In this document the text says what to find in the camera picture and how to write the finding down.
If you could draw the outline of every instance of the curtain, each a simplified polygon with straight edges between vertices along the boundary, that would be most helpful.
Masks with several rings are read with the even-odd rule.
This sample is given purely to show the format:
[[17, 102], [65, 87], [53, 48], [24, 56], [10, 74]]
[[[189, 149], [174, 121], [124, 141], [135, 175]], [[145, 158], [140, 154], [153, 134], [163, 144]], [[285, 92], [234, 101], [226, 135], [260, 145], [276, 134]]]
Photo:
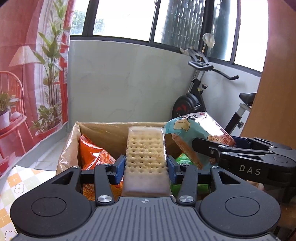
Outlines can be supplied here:
[[74, 0], [9, 0], [0, 8], [0, 175], [68, 121]]

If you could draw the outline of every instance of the snack bag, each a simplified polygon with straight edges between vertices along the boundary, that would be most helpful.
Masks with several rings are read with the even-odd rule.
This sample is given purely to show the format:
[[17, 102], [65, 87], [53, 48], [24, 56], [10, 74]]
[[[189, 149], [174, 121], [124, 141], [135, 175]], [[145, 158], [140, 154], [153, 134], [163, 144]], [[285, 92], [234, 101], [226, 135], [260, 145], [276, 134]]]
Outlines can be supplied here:
[[209, 170], [216, 164], [216, 159], [195, 152], [192, 148], [192, 141], [195, 138], [227, 144], [231, 147], [235, 145], [233, 138], [206, 112], [191, 113], [172, 119], [166, 123], [165, 129], [166, 134], [172, 133], [173, 140], [198, 169]]
[[[90, 139], [82, 135], [79, 139], [79, 149], [80, 155], [83, 163], [82, 170], [94, 169], [96, 165], [109, 163], [115, 163], [115, 159], [106, 150], [97, 147]], [[110, 185], [113, 192], [115, 200], [121, 196], [123, 180], [121, 180], [119, 185]], [[94, 184], [84, 184], [83, 185], [83, 195], [87, 197], [88, 200], [94, 201]]]
[[[181, 164], [194, 165], [184, 153], [182, 153], [180, 156], [177, 157], [176, 162], [179, 165], [181, 165]], [[177, 198], [180, 188], [181, 188], [180, 184], [178, 184], [178, 185], [171, 184], [170, 189], [171, 189], [172, 194], [175, 198]], [[209, 194], [209, 185], [208, 184], [198, 184], [197, 190], [198, 190], [198, 200], [201, 200], [206, 195]]]
[[128, 130], [123, 196], [170, 196], [163, 128], [132, 126]]

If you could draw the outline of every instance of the tree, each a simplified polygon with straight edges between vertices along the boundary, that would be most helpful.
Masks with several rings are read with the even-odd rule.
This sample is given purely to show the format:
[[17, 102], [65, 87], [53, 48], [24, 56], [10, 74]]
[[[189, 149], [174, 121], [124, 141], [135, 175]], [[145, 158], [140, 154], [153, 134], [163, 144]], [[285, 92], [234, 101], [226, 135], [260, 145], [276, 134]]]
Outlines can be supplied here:
[[[75, 10], [73, 13], [73, 21], [71, 27], [71, 35], [81, 35], [86, 12]], [[98, 34], [104, 30], [104, 19], [96, 19], [94, 24], [94, 34]]]

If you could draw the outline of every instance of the cracker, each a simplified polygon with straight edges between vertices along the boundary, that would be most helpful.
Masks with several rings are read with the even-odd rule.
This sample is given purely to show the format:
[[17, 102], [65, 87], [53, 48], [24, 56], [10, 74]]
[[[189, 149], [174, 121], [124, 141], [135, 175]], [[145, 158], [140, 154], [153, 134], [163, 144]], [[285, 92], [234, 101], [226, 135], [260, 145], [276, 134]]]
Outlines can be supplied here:
[[170, 196], [162, 128], [131, 127], [129, 129], [123, 196]]

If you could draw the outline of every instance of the green snack bag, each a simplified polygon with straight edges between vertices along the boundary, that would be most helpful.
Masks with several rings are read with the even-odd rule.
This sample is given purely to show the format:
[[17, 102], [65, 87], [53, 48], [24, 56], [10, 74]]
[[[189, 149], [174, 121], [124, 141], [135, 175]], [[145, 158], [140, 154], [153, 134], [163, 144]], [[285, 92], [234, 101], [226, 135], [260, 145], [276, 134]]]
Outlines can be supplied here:
[[[194, 165], [189, 158], [183, 153], [176, 159], [176, 162], [181, 164], [191, 164]], [[171, 184], [170, 189], [172, 191], [172, 195], [176, 198], [178, 196], [178, 193], [180, 191], [181, 185], [173, 185]], [[209, 192], [208, 190], [208, 184], [198, 184], [197, 185], [198, 194], [207, 194]]]

